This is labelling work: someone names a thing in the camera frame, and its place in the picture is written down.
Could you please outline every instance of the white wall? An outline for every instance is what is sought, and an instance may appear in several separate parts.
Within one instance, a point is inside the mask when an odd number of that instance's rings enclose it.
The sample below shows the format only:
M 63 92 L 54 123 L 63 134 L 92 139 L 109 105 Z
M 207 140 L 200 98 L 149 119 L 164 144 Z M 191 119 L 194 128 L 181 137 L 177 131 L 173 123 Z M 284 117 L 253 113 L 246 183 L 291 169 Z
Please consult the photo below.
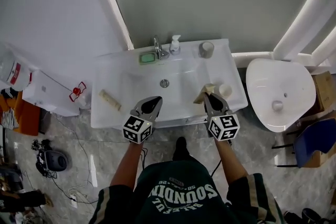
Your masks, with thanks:
M 68 88 L 92 58 L 127 49 L 107 0 L 0 0 L 0 41 Z

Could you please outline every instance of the red label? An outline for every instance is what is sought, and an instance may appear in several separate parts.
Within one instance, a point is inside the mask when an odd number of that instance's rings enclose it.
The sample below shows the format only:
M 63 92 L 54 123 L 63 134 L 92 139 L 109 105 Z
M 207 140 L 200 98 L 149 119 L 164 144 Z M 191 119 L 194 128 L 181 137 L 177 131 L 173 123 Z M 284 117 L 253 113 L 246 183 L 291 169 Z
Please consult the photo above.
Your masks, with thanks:
M 11 78 L 11 84 L 14 85 L 16 80 L 17 80 L 17 77 L 19 76 L 19 73 L 20 73 L 20 69 L 21 69 L 21 65 L 19 63 L 16 64 L 16 67 L 15 67 L 15 72 L 14 72 L 14 75 L 12 76 Z

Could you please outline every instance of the marble floor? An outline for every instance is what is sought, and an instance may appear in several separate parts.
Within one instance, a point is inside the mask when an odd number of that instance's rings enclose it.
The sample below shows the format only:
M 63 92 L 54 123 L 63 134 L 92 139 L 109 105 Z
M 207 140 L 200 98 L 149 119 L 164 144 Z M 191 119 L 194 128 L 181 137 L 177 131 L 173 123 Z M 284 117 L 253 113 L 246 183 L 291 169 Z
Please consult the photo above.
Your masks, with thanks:
M 272 150 L 271 147 L 276 140 L 281 141 L 282 135 L 266 131 L 255 117 L 251 107 L 238 112 L 241 128 L 233 141 L 234 151 L 247 171 L 263 174 L 283 211 L 300 214 L 304 207 L 310 207 L 326 216 L 330 212 L 336 157 L 315 169 L 277 168 L 275 157 L 282 155 L 284 149 Z M 58 121 L 74 130 L 79 140 L 74 132 Z M 47 132 L 45 135 L 40 134 L 38 139 L 51 140 L 51 146 L 65 152 L 70 161 L 70 167 L 58 173 L 55 182 L 67 194 L 75 194 L 77 200 L 95 201 L 99 190 L 109 185 L 129 142 L 124 140 L 118 130 L 92 129 L 89 111 L 83 111 L 77 117 L 59 120 L 47 114 L 44 124 L 48 126 Z M 146 165 L 170 160 L 179 136 L 186 137 L 190 153 L 211 173 L 219 161 L 219 155 L 213 139 L 207 137 L 205 126 L 200 124 L 156 130 L 144 145 L 148 149 Z M 54 208 L 43 207 L 43 216 L 50 223 L 87 223 L 95 204 L 77 204 L 77 208 L 73 207 L 71 200 L 56 187 L 52 179 L 42 177 L 35 167 L 36 151 L 31 149 L 35 137 L 13 131 L 7 131 L 6 137 L 10 156 L 27 173 L 32 187 L 47 193 L 54 202 Z M 85 148 L 90 164 L 79 143 Z M 93 185 L 86 181 L 89 172 L 89 180 Z M 31 190 L 28 177 L 23 178 L 25 189 Z M 221 166 L 214 174 L 214 181 L 222 198 L 226 200 L 228 186 Z

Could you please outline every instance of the sink basin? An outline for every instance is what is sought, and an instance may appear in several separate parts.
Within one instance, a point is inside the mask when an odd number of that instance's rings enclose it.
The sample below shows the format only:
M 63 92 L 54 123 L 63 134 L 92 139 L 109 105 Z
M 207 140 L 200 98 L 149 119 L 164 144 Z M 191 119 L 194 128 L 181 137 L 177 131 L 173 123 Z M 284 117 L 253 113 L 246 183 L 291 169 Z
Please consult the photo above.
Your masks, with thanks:
M 156 119 L 157 128 L 204 122 L 203 104 L 194 104 L 193 101 L 207 83 L 224 83 L 232 88 L 227 99 L 231 110 L 246 107 L 246 95 L 228 40 L 207 41 L 215 46 L 209 59 L 198 55 L 198 47 L 204 41 L 181 42 L 179 55 L 170 55 L 165 60 L 147 65 L 139 64 L 139 54 L 154 51 L 154 47 L 98 57 L 92 86 L 91 126 L 120 129 L 124 117 L 136 103 L 154 95 L 163 98 Z M 168 51 L 169 44 L 162 45 L 162 48 Z M 98 96 L 102 89 L 121 104 L 120 111 Z
M 246 86 L 258 118 L 273 132 L 295 123 L 316 98 L 310 73 L 295 62 L 255 59 L 247 68 Z

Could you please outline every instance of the sink counter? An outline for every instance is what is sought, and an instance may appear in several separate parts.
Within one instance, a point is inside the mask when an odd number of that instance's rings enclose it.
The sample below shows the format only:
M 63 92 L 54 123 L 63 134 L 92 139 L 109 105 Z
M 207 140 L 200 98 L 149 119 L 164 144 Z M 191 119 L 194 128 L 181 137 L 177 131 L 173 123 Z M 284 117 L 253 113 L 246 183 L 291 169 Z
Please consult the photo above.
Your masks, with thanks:
M 198 55 L 198 47 L 204 41 L 181 42 L 179 55 L 170 55 L 166 60 L 147 65 L 139 64 L 139 54 L 154 51 L 153 46 L 97 57 L 92 87 L 91 126 L 121 129 L 125 115 L 136 103 L 154 95 L 163 98 L 156 119 L 157 128 L 201 123 L 206 118 L 204 106 L 193 101 L 207 83 L 231 86 L 232 94 L 227 99 L 231 110 L 246 107 L 246 95 L 228 40 L 205 41 L 215 46 L 209 59 Z M 169 45 L 162 45 L 162 48 L 168 51 Z M 160 86 L 163 79 L 169 81 L 167 88 Z M 102 89 L 121 104 L 120 111 L 98 96 Z

